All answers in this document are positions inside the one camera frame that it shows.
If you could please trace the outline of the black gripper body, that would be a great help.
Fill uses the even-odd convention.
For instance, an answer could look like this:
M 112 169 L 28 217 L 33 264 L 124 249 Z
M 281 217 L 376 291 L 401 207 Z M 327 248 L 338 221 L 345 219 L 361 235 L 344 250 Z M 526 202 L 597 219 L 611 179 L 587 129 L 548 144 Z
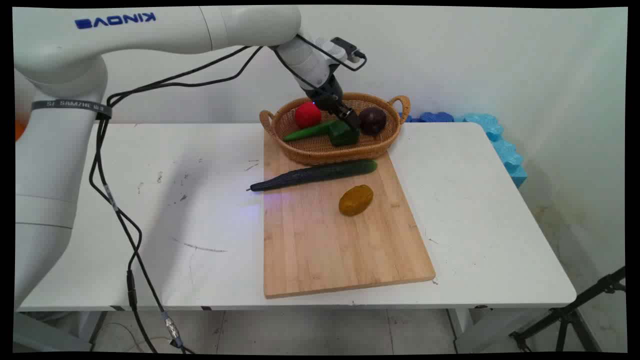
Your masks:
M 345 105 L 345 103 L 343 103 L 344 92 L 335 75 L 330 75 L 320 87 L 313 86 L 306 80 L 304 82 L 307 86 L 311 87 L 311 89 L 305 90 L 307 97 L 321 111 L 334 115 L 334 105 Z

